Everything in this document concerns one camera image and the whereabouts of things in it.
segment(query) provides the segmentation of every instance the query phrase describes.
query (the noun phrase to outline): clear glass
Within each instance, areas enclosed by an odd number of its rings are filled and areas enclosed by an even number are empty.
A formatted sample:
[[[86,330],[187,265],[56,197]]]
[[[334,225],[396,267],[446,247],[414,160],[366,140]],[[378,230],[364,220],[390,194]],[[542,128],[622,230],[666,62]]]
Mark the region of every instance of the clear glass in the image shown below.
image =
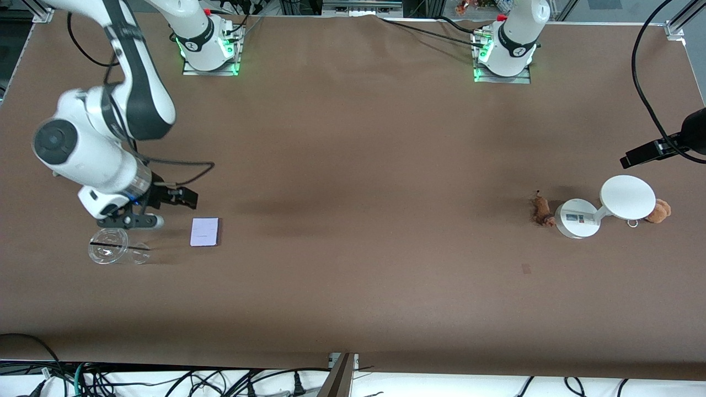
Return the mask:
[[[142,242],[130,241],[125,230],[101,229],[88,243],[88,256],[101,265],[141,265],[150,259],[150,247]]]

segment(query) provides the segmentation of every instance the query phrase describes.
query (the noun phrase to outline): white rectangular card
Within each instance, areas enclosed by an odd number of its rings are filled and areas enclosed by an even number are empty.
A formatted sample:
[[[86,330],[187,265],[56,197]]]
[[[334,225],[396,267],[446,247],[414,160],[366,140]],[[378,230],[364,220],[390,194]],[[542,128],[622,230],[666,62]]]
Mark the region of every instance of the white rectangular card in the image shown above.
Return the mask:
[[[191,223],[191,246],[212,247],[218,242],[218,218],[194,218]]]

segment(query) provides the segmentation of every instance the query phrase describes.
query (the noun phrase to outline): brown plush toy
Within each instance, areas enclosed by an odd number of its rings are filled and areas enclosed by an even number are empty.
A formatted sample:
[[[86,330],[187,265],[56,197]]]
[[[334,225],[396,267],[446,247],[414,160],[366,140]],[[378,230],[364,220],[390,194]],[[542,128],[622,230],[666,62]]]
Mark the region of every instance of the brown plush toy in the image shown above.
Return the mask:
[[[554,214],[549,210],[549,202],[546,198],[539,195],[539,190],[537,191],[537,197],[534,198],[534,217],[533,221],[539,223],[542,226],[553,227],[556,226],[556,220],[554,219]]]
[[[671,215],[671,207],[664,200],[657,199],[654,210],[645,218],[649,223],[661,223],[666,217]]]

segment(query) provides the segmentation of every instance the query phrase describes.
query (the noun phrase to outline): brown tabletop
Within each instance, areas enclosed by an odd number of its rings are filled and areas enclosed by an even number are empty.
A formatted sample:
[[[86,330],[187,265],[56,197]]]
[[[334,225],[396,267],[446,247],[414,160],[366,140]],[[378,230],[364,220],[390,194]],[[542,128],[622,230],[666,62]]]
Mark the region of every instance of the brown tabletop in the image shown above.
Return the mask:
[[[191,185],[198,210],[167,206],[137,236],[161,265],[88,258],[80,187],[30,142],[104,69],[64,14],[37,25],[0,107],[0,331],[62,360],[294,367],[349,350],[388,371],[706,379],[704,167],[627,171],[671,204],[660,225],[608,218],[574,241],[530,222],[537,189],[599,204],[624,152],[658,137],[630,79],[637,26],[548,25],[532,84],[498,85],[474,83],[468,47],[374,17],[266,18],[240,76],[182,76],[164,19],[138,19],[178,114],[140,151],[217,163]],[[110,58],[97,25],[74,28]],[[650,28],[639,67],[678,131],[703,106],[683,45]],[[222,219],[220,246],[189,246],[195,216]],[[19,340],[0,355],[45,357]]]

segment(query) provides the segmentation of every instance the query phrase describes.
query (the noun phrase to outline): white lamp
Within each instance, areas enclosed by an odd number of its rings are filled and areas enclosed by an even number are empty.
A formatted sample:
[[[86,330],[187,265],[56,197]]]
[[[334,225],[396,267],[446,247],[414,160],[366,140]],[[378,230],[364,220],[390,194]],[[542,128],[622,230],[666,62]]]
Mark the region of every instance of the white lamp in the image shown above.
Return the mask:
[[[628,221],[648,216],[657,202],[654,191],[640,178],[618,175],[601,187],[603,206],[596,209],[581,198],[574,198],[556,209],[556,227],[566,237],[583,239],[596,234],[601,219],[608,215]]]

